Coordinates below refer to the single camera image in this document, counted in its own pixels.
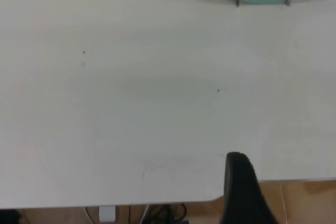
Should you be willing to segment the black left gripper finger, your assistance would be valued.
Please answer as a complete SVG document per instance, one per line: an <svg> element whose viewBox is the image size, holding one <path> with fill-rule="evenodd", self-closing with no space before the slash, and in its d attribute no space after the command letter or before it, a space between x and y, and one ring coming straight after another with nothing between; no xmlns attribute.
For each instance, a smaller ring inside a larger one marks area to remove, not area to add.
<svg viewBox="0 0 336 224"><path fill-rule="evenodd" d="M221 223L277 223L261 192L253 165L240 152L226 155Z"/></svg>

